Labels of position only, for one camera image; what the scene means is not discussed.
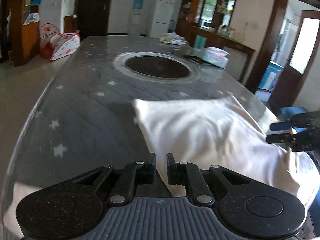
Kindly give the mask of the round black induction cooktop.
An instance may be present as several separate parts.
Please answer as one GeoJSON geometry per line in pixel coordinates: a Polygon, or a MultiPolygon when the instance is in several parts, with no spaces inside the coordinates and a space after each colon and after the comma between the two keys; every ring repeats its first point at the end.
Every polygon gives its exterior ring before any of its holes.
{"type": "Polygon", "coordinates": [[[125,66],[140,74],[165,79],[180,79],[190,74],[185,65],[159,56],[133,57],[126,60],[125,66]]]}

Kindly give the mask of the wooden display cabinet right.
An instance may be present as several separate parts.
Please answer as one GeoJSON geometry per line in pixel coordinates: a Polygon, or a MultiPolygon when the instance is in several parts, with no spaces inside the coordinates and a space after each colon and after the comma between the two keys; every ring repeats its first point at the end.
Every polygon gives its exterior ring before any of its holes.
{"type": "Polygon", "coordinates": [[[190,42],[192,29],[232,38],[230,27],[236,0],[182,0],[175,33],[190,42]]]}

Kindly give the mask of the wooden shelf cabinet left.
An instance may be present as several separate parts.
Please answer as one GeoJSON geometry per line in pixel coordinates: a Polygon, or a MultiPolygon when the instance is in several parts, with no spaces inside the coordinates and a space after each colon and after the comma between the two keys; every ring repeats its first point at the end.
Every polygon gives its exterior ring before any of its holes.
{"type": "Polygon", "coordinates": [[[40,53],[41,0],[1,0],[1,61],[22,66],[40,53]]]}

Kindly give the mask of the wooden console table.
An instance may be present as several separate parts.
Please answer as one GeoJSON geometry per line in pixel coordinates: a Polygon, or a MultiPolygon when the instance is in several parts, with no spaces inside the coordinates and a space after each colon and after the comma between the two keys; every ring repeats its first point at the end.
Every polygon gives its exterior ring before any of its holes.
{"type": "Polygon", "coordinates": [[[206,31],[206,30],[201,29],[199,27],[192,27],[192,29],[191,29],[191,35],[190,35],[190,41],[189,41],[191,46],[194,45],[195,38],[197,35],[206,38],[206,43],[204,45],[205,47],[217,47],[220,49],[222,49],[223,47],[228,47],[228,48],[237,50],[239,52],[245,53],[247,55],[247,59],[244,64],[244,67],[241,71],[241,75],[239,78],[237,78],[237,80],[239,82],[243,82],[255,50],[252,48],[249,48],[248,46],[245,46],[235,40],[232,40],[230,38],[226,38],[223,36],[219,36],[215,33],[212,33],[210,31],[206,31]]]}

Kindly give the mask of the polka dot play tent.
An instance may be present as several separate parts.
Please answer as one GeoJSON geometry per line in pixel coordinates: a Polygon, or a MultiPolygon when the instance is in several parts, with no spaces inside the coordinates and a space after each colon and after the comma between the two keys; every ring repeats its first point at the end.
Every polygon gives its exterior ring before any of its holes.
{"type": "Polygon", "coordinates": [[[72,55],[80,47],[80,36],[76,33],[60,33],[51,23],[40,29],[40,54],[44,59],[56,61],[72,55]]]}

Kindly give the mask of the water dispenser with blue bottle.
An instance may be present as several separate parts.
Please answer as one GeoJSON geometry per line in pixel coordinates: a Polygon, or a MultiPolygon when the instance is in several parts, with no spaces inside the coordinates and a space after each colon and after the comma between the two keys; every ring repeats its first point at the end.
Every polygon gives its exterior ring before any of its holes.
{"type": "Polygon", "coordinates": [[[140,36],[141,20],[143,14],[144,0],[133,0],[132,9],[129,15],[128,28],[132,37],[140,36]]]}

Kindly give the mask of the crumpled patterned cloth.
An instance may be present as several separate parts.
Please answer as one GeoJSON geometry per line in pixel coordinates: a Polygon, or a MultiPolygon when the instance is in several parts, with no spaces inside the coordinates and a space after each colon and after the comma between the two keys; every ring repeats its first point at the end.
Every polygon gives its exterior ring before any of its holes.
{"type": "Polygon", "coordinates": [[[159,42],[172,44],[172,45],[178,45],[178,46],[186,46],[189,43],[185,40],[184,37],[181,37],[180,35],[173,33],[163,33],[160,38],[159,42]]]}

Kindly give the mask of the dark wooden entrance door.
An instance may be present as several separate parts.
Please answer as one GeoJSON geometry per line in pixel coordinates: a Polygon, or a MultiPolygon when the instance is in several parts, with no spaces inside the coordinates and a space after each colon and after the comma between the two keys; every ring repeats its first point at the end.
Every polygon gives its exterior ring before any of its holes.
{"type": "Polygon", "coordinates": [[[77,28],[82,40],[90,36],[105,36],[111,0],[76,0],[77,28]]]}

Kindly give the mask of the tissue box pack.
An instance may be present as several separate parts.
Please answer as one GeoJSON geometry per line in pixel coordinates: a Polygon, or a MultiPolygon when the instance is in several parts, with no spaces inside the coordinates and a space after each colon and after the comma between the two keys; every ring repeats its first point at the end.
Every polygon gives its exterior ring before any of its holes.
{"type": "Polygon", "coordinates": [[[229,53],[216,47],[204,48],[202,59],[212,65],[225,69],[228,64],[229,53]]]}

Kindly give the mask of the cream white garment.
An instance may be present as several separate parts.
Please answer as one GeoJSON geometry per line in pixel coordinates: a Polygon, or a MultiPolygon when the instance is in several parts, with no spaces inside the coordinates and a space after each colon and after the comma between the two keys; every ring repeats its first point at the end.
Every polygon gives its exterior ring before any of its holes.
{"type": "Polygon", "coordinates": [[[29,122],[5,200],[5,239],[300,239],[319,173],[304,152],[268,144],[236,98],[45,102],[29,122]],[[130,204],[108,202],[111,173],[156,154],[130,204]],[[169,185],[167,154],[196,164],[214,197],[169,185]]]}

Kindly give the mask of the white refrigerator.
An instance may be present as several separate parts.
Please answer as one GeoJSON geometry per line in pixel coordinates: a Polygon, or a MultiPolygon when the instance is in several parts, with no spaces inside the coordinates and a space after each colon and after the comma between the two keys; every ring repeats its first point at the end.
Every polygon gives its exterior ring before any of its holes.
{"type": "Polygon", "coordinates": [[[176,0],[151,0],[148,37],[160,38],[167,33],[176,0]]]}

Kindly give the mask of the wooden glass side door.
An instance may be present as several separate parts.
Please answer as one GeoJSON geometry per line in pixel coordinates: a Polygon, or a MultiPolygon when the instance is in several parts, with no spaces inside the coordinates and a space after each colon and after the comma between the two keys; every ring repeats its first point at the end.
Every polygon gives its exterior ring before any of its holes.
{"type": "Polygon", "coordinates": [[[293,47],[268,104],[277,112],[295,102],[319,46],[319,11],[303,10],[293,47]]]}

